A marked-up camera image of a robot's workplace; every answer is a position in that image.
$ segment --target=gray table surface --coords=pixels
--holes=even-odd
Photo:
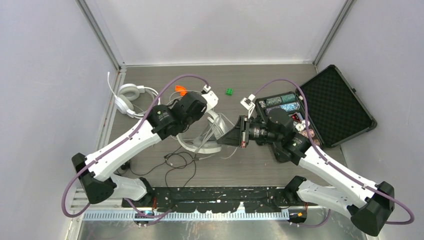
[[[144,85],[156,89],[158,92],[170,80],[182,74],[196,74],[206,78],[212,90],[219,97],[215,111],[225,114],[233,123],[239,115],[247,114],[240,104],[243,97],[248,97],[264,83],[277,79],[287,78],[302,84],[315,76],[316,70],[311,64],[276,64],[276,65],[215,65],[215,66],[148,66],[129,67],[124,83]],[[195,78],[186,78],[177,82],[188,90],[201,90],[204,83]],[[174,92],[175,84],[163,95],[162,102],[167,103],[169,96]],[[225,95],[227,88],[233,89],[232,96]],[[266,97],[293,91],[295,88],[286,82],[275,82],[264,88],[257,97]],[[149,94],[142,94],[133,103],[142,109],[147,109],[152,98]],[[111,129],[109,142],[137,123],[137,119],[130,118],[119,112],[116,113]],[[194,123],[184,134],[185,139],[198,136],[206,126],[205,117]],[[131,159],[131,169],[134,173],[144,174],[154,166],[164,161],[164,155],[173,152],[179,143],[167,138],[164,141],[142,151]],[[238,149],[230,159],[220,159],[233,152],[232,147],[226,147],[217,155],[197,161],[195,177],[187,184],[190,187],[209,186],[285,186],[294,176],[299,175],[319,185],[328,186],[323,179],[314,173],[294,165],[291,162],[279,163],[274,159],[269,146],[258,146],[251,142],[245,149]],[[325,150],[335,160],[346,164],[339,147]],[[180,166],[184,161],[178,157],[171,157],[169,162]],[[176,169],[167,176],[169,186],[181,187],[193,175],[195,166],[191,164],[185,169]],[[144,176],[152,186],[165,186],[165,173],[171,168],[167,165],[157,167],[150,174]],[[124,176],[135,178],[127,171]]]

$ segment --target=orange object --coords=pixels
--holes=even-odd
[[[176,92],[179,92],[179,95],[180,95],[180,96],[184,96],[184,95],[186,95],[186,93],[187,93],[187,91],[186,91],[186,88],[185,88],[185,87],[183,87],[183,86],[178,86],[178,85],[176,85],[176,86],[175,86],[175,91],[176,91]]]

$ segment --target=black base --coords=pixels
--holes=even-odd
[[[275,213],[280,207],[303,206],[302,201],[294,202],[285,198],[285,189],[276,187],[155,187],[156,207],[160,212],[172,209],[178,213],[234,212],[244,203],[246,213]],[[132,201],[136,207],[151,208],[153,201]],[[123,208],[130,208],[127,201]]]
[[[387,182],[383,181],[377,187],[378,191],[395,197],[395,189]],[[377,237],[395,209],[395,203],[374,193],[372,198],[367,199],[367,204],[363,207],[357,208],[352,205],[348,206],[347,209],[352,214],[350,220],[359,230]]]
[[[86,166],[86,160],[86,156],[82,153],[77,153],[72,157],[72,164],[77,173]],[[88,169],[78,179],[90,204],[98,204],[108,199],[114,193],[114,188],[117,186],[110,177],[105,181],[95,179],[94,175]]]

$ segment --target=metal frame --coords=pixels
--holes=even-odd
[[[317,66],[320,63],[328,47],[330,46],[330,43],[332,42],[334,36],[336,35],[337,31],[339,30],[340,26],[342,25],[343,21],[345,20],[346,16],[349,13],[349,10],[351,9],[355,1],[356,0],[346,0],[344,2],[344,5],[341,8],[340,12],[338,13],[338,16],[335,19],[335,22],[332,25],[330,32],[328,32],[327,37],[324,40],[324,43],[322,44],[321,48],[318,51],[318,54],[315,57],[315,60],[312,62],[314,66]]]
[[[91,12],[86,1],[75,0],[75,2],[78,4],[79,8],[81,9],[81,12],[84,14],[85,18],[87,19],[88,24],[92,28],[95,36],[99,40],[101,46],[103,47],[104,51],[106,52],[113,66],[115,67],[116,70],[119,70],[121,68],[121,65],[119,64],[117,58],[115,57],[111,47],[108,44],[108,41],[105,38],[105,35],[102,33],[102,30],[100,29],[99,24],[94,18],[93,13]]]
[[[126,72],[127,72],[127,66],[122,65],[116,77],[116,81],[112,87],[115,93],[118,92],[118,89],[124,83]],[[109,138],[111,136],[111,131],[112,131],[112,125],[114,124],[115,114],[117,112],[116,105],[114,104],[114,100],[115,100],[115,96],[111,93],[109,98],[109,105],[107,106],[107,110],[103,118],[104,119],[103,127],[97,139],[97,144],[96,144],[97,150],[102,149],[104,146],[108,145],[109,143]]]

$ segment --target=case lid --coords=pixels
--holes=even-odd
[[[326,148],[333,148],[377,126],[355,89],[334,65],[300,88],[306,96],[309,116]]]

